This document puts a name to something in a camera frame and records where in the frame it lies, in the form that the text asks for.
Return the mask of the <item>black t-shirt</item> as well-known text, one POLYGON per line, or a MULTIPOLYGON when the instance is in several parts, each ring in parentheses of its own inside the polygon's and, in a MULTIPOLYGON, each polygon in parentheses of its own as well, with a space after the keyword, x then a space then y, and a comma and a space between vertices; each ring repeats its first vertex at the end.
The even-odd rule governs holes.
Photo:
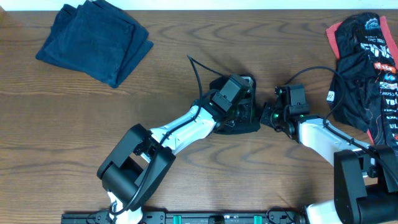
POLYGON ((251 86, 237 106, 232 109, 234 119, 215 130, 216 134, 233 135, 256 132, 260 129, 259 107, 256 103, 256 81, 252 75, 241 75, 251 86))

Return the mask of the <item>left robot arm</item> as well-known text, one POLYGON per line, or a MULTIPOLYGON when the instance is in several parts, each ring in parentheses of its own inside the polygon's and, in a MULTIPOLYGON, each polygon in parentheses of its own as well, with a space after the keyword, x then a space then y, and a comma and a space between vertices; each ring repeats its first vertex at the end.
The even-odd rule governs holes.
POLYGON ((257 131, 255 114, 253 94, 229 96, 212 91, 169 124, 152 129, 141 124, 131 127, 97 171, 111 200, 111 221, 139 223, 142 206, 157 190, 179 152, 211 133, 257 131))

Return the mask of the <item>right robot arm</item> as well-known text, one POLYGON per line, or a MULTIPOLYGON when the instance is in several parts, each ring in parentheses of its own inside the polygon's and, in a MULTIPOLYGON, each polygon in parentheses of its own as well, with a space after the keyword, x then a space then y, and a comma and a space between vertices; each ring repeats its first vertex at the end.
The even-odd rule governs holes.
POLYGON ((305 223, 385 223, 397 220, 397 158, 387 145, 357 141, 317 115, 287 115, 266 104, 261 123, 313 149, 333 166, 333 199, 305 207, 305 223))

